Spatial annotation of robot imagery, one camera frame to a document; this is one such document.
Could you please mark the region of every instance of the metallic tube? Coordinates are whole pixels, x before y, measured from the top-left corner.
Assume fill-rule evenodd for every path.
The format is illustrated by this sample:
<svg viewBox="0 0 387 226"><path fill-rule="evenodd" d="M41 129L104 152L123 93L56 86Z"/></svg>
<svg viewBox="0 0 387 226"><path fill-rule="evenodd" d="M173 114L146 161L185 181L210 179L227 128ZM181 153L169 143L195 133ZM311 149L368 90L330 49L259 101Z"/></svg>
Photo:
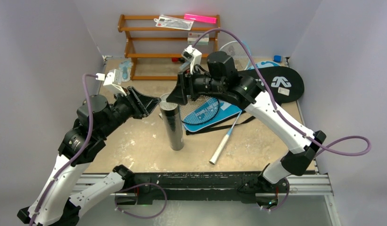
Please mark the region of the metallic tube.
<svg viewBox="0 0 387 226"><path fill-rule="evenodd" d="M179 106L174 103L161 101L159 107L164 125L166 126L170 147L174 151L179 151L184 147Z"/></svg>

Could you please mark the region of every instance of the white racket grip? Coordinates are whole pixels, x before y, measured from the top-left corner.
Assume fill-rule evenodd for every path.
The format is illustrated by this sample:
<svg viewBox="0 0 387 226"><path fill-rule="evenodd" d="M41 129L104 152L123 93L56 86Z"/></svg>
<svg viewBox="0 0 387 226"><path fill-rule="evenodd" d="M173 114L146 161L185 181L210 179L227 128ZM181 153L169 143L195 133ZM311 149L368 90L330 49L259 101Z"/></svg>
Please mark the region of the white racket grip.
<svg viewBox="0 0 387 226"><path fill-rule="evenodd" d="M230 135L226 134L224 138L221 140L220 144L218 145L216 151L213 154L213 157L210 159L210 164L215 165L217 162L218 157L221 154L221 151L223 151L225 145L227 144L228 139L230 138Z"/></svg>

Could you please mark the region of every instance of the wooden shelf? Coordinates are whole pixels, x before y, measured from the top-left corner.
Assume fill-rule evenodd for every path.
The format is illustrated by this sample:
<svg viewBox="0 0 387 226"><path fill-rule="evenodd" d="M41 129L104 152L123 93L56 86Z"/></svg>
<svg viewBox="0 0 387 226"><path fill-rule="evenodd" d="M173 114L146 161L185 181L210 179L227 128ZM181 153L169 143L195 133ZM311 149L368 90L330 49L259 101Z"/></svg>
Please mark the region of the wooden shelf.
<svg viewBox="0 0 387 226"><path fill-rule="evenodd" d="M171 17L176 17L184 19L183 15L170 15ZM217 28L221 27L220 16L210 16L217 19L215 26ZM187 38L184 37L132 37L130 32L134 31L180 31L180 32L205 32L215 27L193 27L190 31L164 28L164 27L129 27L126 24L126 21L131 20L152 20L159 18L159 15L146 15L146 16L128 16L121 14L119 22L117 24L117 29L119 32L125 32L126 34L126 47L124 49L124 57L131 58L132 67L131 67L131 80L177 80L177 75L175 76L135 76L135 70L137 67L138 58L181 58L181 53L136 53L133 41L187 41ZM218 50L218 31L215 32L214 37L209 38L209 41L213 41L213 51ZM206 58L209 54L202 54L202 58Z"/></svg>

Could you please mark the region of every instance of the robotic arm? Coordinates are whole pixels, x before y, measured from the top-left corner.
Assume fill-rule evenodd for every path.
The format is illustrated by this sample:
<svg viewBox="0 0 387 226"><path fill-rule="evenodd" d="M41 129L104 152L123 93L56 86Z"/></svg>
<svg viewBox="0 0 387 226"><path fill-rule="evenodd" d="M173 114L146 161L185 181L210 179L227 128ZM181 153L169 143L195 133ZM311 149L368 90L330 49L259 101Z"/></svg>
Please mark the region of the robotic arm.
<svg viewBox="0 0 387 226"><path fill-rule="evenodd" d="M53 171L46 182L44 189L37 200L30 206L21 209L18 217L28 224L31 219L39 226L76 225L79 218L92 206L108 195L122 188L134 185L133 173L124 166L117 166L101 183L95 184L85 191L70 195L81 174L94 160L97 153L105 147L106 138L127 119L142 119L152 113L160 98L145 96L133 87L126 89L118 84L121 75L117 71L110 72L105 78L104 74L97 74L99 80L104 81L104 87L114 93L114 104L109 104L102 95L90 96L93 111L93 132L87 147L70 166L54 179L54 175L80 150L85 142L89 127L89 109L87 101L77 110L78 118L73 128L66 133L58 149L59 155ZM35 212L37 204L43 196L45 188L52 182L53 185L47 193L39 212Z"/></svg>
<svg viewBox="0 0 387 226"><path fill-rule="evenodd" d="M216 97L245 110L268 126L288 147L287 154L267 165L258 177L264 186L276 184L291 174L301 176L314 159L319 147L285 123L274 110L270 96L260 81L240 74L234 60L223 51L213 52L207 58L209 71L197 70L201 53L189 46L183 56L190 60L191 69L178 74L177 85L167 98L168 102L186 105L187 96L195 101L200 95ZM293 125L322 143L326 135L314 132L291 117L280 106L277 110Z"/></svg>

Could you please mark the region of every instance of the beige table surface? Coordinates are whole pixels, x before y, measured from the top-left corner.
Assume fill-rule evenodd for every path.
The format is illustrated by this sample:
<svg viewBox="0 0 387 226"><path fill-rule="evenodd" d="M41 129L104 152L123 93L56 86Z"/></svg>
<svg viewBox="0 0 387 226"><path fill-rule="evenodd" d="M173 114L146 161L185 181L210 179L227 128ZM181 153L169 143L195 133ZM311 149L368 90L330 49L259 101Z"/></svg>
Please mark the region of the beige table surface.
<svg viewBox="0 0 387 226"><path fill-rule="evenodd" d="M107 61L105 73L118 68L125 59ZM176 75L180 64L172 63L170 59L140 59L136 75L140 76L170 76ZM122 86L134 86L145 95L160 97L171 92L175 81L129 81ZM114 102L113 94L101 88L100 94ZM282 107L296 120L300 115L296 102L283 104ZM166 129L159 118L159 107L147 118L136 120L130 118L113 132L106 141L86 173L110 172L114 166L123 164L133 172L198 172L198 171L250 171L262 170L268 163L277 160L287 152L286 145L267 128L261 121L253 120L248 124L234 128L232 135L220 155L216 165L211 165L209 159L227 129L205 134L184 134L185 146L180 151L173 151L169 146ZM245 113L239 120L249 118ZM234 122L231 119L221 125ZM314 170L310 164L308 170Z"/></svg>

